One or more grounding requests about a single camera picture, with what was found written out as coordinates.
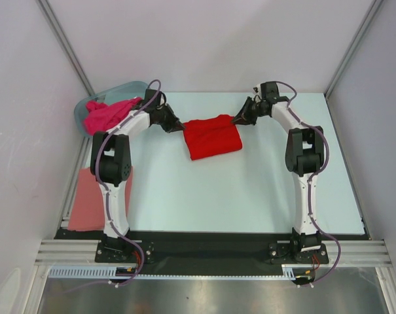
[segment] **folded red cloth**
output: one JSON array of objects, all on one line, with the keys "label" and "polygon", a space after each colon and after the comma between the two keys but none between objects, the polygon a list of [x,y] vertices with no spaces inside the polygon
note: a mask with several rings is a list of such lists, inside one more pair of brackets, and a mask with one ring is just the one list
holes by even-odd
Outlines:
[{"label": "folded red cloth", "polygon": [[208,120],[192,120],[185,123],[183,131],[190,159],[197,160],[243,148],[232,116],[221,114]]},{"label": "folded red cloth", "polygon": [[107,131],[119,124],[130,112],[131,108],[141,101],[140,97],[122,100],[110,106],[90,100],[86,104],[88,113],[84,119],[87,133],[94,135],[97,131]]}]

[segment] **white table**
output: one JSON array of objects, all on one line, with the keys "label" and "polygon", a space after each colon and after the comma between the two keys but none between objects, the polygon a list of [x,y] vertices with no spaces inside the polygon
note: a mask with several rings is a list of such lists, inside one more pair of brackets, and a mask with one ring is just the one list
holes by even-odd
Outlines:
[{"label": "white table", "polygon": [[[250,93],[166,93],[182,122],[234,116]],[[355,196],[323,94],[299,94],[292,104],[320,125],[330,145],[328,168],[317,184],[317,219],[333,234],[364,234]],[[192,162],[182,132],[152,126],[131,141],[134,183],[132,230],[289,233],[295,215],[287,134],[270,117],[238,126],[243,149]],[[90,153],[86,167],[90,165]]]}]

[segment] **shiny floor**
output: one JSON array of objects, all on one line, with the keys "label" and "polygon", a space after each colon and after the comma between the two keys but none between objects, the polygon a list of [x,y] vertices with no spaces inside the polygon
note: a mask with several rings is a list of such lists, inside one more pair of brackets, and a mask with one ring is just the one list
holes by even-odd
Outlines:
[{"label": "shiny floor", "polygon": [[374,268],[338,269],[314,288],[288,281],[138,279],[123,288],[49,279],[39,314],[388,313]]}]

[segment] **white wall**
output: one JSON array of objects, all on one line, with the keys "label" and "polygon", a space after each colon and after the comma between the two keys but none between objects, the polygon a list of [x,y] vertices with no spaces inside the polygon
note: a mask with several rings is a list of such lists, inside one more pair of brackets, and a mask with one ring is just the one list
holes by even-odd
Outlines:
[{"label": "white wall", "polygon": [[50,0],[95,90],[324,92],[372,0]]},{"label": "white wall", "polygon": [[0,284],[21,268],[18,302],[58,221],[81,142],[72,111],[84,97],[36,2],[0,1]]},{"label": "white wall", "polygon": [[396,0],[388,1],[331,97],[374,238],[396,271]]}]

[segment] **gray-blue basket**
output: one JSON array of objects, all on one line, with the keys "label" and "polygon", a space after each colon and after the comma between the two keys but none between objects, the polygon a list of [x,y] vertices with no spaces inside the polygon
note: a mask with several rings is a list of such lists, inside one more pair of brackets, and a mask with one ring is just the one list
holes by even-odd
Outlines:
[{"label": "gray-blue basket", "polygon": [[88,116],[88,111],[86,108],[86,104],[90,100],[95,100],[99,103],[105,103],[106,105],[112,105],[118,101],[132,99],[135,97],[144,98],[145,90],[147,89],[148,84],[141,81],[133,81],[129,82],[110,90],[105,90],[104,92],[98,93],[96,95],[84,98],[80,101],[74,108],[74,118],[77,128],[80,133],[85,137],[92,137],[90,134],[86,132],[86,128],[84,127],[84,119]]}]

